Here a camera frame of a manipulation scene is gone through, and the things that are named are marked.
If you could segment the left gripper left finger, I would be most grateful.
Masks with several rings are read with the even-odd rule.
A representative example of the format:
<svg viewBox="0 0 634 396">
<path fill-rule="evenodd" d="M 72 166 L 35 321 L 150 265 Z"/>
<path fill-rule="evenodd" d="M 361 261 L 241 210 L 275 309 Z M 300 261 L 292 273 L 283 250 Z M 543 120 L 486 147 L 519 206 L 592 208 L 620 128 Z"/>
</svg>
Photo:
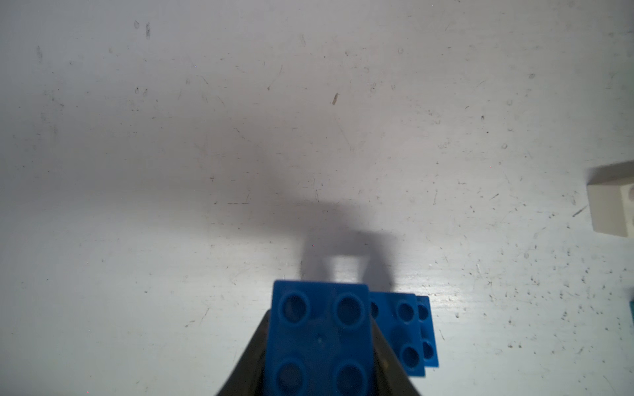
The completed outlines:
<svg viewBox="0 0 634 396">
<path fill-rule="evenodd" d="M 271 311 L 267 310 L 218 396 L 264 395 L 264 365 Z"/>
</svg>

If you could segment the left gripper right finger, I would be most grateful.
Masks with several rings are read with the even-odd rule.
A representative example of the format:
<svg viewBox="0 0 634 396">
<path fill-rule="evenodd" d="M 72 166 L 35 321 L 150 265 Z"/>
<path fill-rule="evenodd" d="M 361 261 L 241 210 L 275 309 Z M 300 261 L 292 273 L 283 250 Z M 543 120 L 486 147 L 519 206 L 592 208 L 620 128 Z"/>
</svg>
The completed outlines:
<svg viewBox="0 0 634 396">
<path fill-rule="evenodd" d="M 420 396 L 376 323 L 371 325 L 377 396 Z"/>
</svg>

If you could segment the blue small lego brick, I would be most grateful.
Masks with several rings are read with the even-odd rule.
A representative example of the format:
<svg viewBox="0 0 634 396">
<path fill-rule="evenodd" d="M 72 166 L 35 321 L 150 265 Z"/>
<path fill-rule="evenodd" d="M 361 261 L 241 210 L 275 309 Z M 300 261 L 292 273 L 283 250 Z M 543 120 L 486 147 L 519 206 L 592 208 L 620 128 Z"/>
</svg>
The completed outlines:
<svg viewBox="0 0 634 396">
<path fill-rule="evenodd" d="M 422 339 L 424 366 L 438 368 L 439 356 L 435 340 L 434 323 L 430 299 L 427 296 L 416 296 L 419 313 L 419 327 Z"/>
<path fill-rule="evenodd" d="M 264 394 L 371 394 L 366 285 L 277 280 L 270 314 Z"/>
</svg>

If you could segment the blue long lego brick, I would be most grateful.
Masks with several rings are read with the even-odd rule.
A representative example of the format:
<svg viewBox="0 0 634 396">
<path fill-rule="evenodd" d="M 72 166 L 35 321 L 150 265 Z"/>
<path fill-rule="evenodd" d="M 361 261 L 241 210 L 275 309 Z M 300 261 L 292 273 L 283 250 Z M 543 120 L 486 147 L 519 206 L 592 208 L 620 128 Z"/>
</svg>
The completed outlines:
<svg viewBox="0 0 634 396">
<path fill-rule="evenodd" d="M 370 292 L 371 316 L 408 376 L 424 377 L 418 302 L 413 294 Z"/>
</svg>

